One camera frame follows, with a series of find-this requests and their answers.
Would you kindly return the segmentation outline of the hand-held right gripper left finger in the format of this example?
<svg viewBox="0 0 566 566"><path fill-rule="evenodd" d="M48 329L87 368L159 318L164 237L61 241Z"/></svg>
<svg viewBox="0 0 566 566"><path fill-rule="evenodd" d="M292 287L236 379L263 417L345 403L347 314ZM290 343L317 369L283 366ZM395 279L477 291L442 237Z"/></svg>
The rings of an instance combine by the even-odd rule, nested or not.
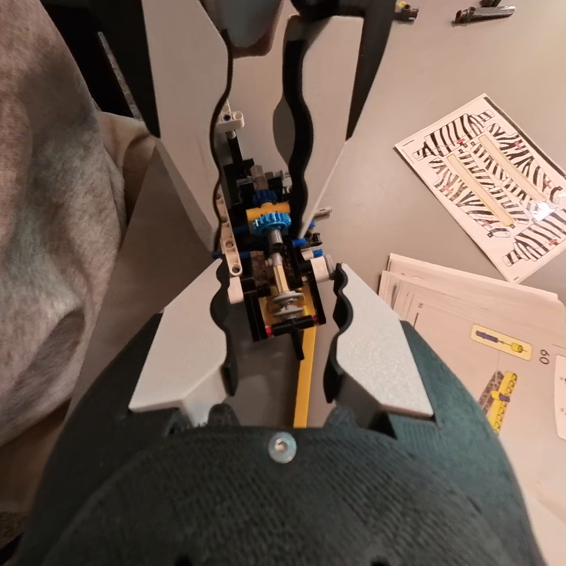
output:
<svg viewBox="0 0 566 566"><path fill-rule="evenodd" d="M189 422L208 422L212 407L233 394L228 313L229 270L215 259L162 311L129 409L178 409Z"/></svg>

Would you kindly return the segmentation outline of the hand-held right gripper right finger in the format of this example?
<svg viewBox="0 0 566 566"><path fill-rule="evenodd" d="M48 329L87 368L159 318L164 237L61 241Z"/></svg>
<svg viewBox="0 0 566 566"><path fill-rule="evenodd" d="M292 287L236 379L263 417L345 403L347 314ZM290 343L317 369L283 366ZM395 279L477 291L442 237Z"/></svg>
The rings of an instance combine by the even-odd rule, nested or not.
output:
<svg viewBox="0 0 566 566"><path fill-rule="evenodd" d="M400 318L349 265L336 265L333 336L323 374L329 404L369 428L382 413L429 420L434 411Z"/></svg>

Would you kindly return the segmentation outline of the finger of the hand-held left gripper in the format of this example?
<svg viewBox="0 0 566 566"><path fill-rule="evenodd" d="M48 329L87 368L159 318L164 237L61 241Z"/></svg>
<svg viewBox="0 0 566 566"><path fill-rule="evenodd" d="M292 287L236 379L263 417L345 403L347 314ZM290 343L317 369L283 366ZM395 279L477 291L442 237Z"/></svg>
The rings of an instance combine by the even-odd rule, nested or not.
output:
<svg viewBox="0 0 566 566"><path fill-rule="evenodd" d="M277 150L299 187L293 235L305 236L346 144L363 20L331 17L287 21L284 94L273 113Z"/></svg>
<svg viewBox="0 0 566 566"><path fill-rule="evenodd" d="M220 171L213 123L227 98L229 54L200 1L142 1L159 118L159 154L196 234L215 247Z"/></svg>

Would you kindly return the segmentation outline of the lego gearbox model assembly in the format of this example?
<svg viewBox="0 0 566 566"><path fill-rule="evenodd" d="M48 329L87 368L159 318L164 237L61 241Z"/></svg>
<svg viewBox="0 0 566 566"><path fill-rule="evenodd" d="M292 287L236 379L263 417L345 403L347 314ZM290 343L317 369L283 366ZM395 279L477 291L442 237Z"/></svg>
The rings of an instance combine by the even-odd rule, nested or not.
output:
<svg viewBox="0 0 566 566"><path fill-rule="evenodd" d="M284 171L264 172L244 159L237 132L241 111L224 102L215 134L225 138L230 161L223 166L224 187L216 189L220 236L216 257L228 265L228 298L243 303L255 342L288 335L295 356L306 358L307 333L325 324L319 284L332 279L335 267L321 248L315 221L306 237L291 235L290 196Z"/></svg>

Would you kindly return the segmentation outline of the lego instruction booklet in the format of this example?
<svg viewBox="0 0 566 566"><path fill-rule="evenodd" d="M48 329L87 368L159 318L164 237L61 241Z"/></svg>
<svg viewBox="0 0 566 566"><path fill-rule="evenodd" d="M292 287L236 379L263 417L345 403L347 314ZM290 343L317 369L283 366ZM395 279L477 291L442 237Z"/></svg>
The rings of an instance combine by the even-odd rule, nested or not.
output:
<svg viewBox="0 0 566 566"><path fill-rule="evenodd" d="M476 399L547 563L565 565L565 304L556 293L396 254L378 295Z"/></svg>

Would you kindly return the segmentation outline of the yellow lego beam white connector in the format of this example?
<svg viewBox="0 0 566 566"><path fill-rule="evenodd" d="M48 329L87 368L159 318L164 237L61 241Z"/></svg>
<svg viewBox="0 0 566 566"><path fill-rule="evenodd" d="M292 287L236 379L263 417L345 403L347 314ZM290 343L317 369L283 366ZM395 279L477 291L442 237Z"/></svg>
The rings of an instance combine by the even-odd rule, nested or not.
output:
<svg viewBox="0 0 566 566"><path fill-rule="evenodd" d="M299 366L293 428L306 428L307 426L315 341L316 327L306 329L302 335L304 358L300 361Z"/></svg>

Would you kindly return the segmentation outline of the grey lego beam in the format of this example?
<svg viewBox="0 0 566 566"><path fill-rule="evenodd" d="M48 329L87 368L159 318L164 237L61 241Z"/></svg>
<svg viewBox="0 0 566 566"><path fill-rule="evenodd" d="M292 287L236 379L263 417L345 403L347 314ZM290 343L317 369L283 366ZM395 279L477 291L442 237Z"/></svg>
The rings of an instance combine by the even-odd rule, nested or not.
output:
<svg viewBox="0 0 566 566"><path fill-rule="evenodd" d="M501 1L479 1L477 7L458 10L453 20L454 25L466 25L474 22L508 18L516 11L515 5L502 5Z"/></svg>

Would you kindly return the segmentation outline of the person's left hand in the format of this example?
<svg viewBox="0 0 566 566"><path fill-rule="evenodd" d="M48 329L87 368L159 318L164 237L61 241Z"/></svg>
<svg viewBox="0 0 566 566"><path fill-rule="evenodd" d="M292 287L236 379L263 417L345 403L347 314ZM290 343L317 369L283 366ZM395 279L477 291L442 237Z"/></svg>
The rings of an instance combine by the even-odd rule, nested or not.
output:
<svg viewBox="0 0 566 566"><path fill-rule="evenodd" d="M279 24L279 19L274 19L267 26L265 32L258 40L248 47L231 46L231 54L235 59L245 57L263 57L269 53L274 43L275 33Z"/></svg>

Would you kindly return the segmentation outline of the zebra striped sticker sheet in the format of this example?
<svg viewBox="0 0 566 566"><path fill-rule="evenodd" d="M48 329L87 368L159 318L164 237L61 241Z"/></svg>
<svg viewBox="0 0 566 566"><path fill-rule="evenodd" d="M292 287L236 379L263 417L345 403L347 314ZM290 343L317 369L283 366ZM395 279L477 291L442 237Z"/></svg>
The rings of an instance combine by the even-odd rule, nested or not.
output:
<svg viewBox="0 0 566 566"><path fill-rule="evenodd" d="M565 171L487 94L394 148L507 281L565 251Z"/></svg>

